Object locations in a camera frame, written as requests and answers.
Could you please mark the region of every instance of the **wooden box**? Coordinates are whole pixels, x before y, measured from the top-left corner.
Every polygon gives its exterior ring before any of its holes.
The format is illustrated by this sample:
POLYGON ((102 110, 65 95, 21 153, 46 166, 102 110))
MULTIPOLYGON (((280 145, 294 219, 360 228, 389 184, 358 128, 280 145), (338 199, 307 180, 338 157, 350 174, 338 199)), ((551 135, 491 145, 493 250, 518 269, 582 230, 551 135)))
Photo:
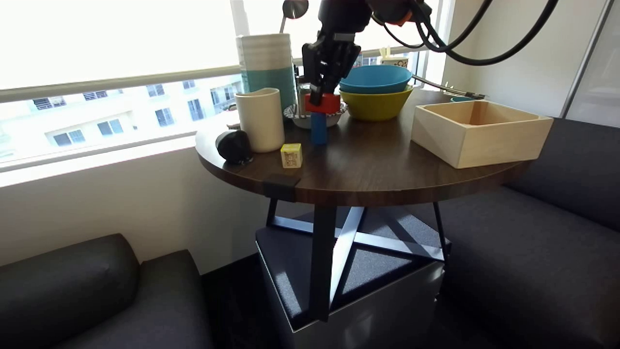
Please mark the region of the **wooden box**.
POLYGON ((418 104, 410 139, 455 168, 536 159, 551 118, 487 100, 418 104))

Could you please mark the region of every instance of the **small cube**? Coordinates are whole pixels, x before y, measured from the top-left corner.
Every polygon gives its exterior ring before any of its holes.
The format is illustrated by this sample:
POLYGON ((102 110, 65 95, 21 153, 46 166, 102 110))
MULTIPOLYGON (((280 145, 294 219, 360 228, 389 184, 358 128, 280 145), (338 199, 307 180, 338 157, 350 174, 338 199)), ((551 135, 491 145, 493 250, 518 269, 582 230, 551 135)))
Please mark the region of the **small cube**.
POLYGON ((301 166, 301 143, 282 143, 278 149, 282 168, 300 168, 301 166))

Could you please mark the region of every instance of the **dark floor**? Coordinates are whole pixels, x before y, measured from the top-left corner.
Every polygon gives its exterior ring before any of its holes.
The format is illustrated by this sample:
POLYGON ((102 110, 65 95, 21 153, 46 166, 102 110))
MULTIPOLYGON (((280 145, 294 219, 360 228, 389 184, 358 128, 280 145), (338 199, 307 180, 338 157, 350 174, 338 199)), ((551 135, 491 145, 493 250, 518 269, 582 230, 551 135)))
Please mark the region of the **dark floor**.
MULTIPOLYGON (((259 258, 249 256, 203 275, 216 349, 280 349, 259 258)), ((439 300, 420 349, 501 349, 478 323, 439 300)))

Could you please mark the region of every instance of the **black leather couch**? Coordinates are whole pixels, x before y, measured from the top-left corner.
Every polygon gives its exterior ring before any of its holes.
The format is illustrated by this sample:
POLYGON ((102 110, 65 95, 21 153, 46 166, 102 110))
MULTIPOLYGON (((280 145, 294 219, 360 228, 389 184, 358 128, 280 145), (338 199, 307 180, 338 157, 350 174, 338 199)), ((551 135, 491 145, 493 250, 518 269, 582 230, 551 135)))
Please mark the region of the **black leather couch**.
MULTIPOLYGON (((441 294, 505 347, 620 347, 617 128, 553 120, 520 176, 439 207, 441 294)), ((410 211, 435 226, 429 205, 410 211)))
POLYGON ((121 234, 0 267, 0 347, 210 349, 191 256, 139 263, 121 234))

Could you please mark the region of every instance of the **yellow bowl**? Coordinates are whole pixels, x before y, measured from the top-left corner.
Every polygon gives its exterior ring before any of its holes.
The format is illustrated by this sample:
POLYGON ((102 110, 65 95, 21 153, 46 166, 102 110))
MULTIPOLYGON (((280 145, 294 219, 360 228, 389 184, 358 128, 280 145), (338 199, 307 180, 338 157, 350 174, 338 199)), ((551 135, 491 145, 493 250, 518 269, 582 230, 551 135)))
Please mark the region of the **yellow bowl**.
POLYGON ((381 122, 400 114, 400 108, 410 95, 412 87, 396 93, 346 93, 340 91, 348 114, 354 120, 381 122))

